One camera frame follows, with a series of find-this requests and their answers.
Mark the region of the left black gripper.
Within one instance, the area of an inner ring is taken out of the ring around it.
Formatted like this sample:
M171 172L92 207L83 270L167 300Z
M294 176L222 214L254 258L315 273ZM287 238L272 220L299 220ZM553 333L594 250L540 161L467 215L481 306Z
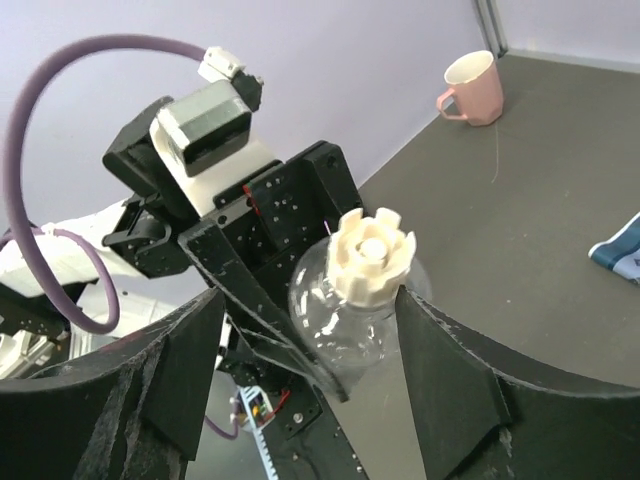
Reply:
M233 326L261 361L304 377L339 400L344 384L313 354L287 311L297 261L335 231L340 218L364 209L340 146L318 141L216 198L201 217L155 151L149 127L163 97L126 124L103 156L105 168L131 191L104 245L146 278L195 267L221 290Z

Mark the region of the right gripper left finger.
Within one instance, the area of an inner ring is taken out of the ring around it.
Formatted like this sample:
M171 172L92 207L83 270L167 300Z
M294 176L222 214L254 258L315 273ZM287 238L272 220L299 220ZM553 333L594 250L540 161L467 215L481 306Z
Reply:
M223 294L209 289L95 352L2 381L2 478L184 478L223 316Z

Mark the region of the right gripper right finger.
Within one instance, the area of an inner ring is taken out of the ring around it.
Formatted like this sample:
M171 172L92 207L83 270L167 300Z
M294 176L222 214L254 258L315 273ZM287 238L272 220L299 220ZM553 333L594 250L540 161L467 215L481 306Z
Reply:
M428 478L638 478L638 389L530 358L407 289L396 318Z

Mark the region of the cream ridged bottle cap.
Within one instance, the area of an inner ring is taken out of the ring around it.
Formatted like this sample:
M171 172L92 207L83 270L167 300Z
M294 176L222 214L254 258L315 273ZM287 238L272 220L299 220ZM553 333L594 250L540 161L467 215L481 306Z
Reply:
M378 308L395 300L417 249L414 233L400 229L401 215L381 207L374 216L361 208L344 214L330 236L326 273L346 303Z

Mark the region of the clear glass bottle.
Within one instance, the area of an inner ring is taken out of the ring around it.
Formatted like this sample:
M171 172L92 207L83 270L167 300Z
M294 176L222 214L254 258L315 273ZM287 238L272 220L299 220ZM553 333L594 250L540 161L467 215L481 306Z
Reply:
M359 308L341 299L326 273L333 233L309 248L297 263L288 288L289 315L307 347L350 392L367 371L399 352L397 295L378 308ZM416 253L398 292L401 287L425 300L432 297L431 282Z

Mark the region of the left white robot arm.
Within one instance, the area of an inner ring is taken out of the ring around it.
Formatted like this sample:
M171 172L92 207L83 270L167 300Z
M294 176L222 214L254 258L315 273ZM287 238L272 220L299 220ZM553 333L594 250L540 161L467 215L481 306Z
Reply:
M169 104L162 97L143 109L104 155L130 198L36 232L55 279L154 279L195 268L230 301L233 323L257 357L347 400L345 381L304 345L288 311L302 257L326 237L326 224L360 203L341 148L320 140L287 161L269 159L206 195L207 213L198 216L152 146L151 123Z

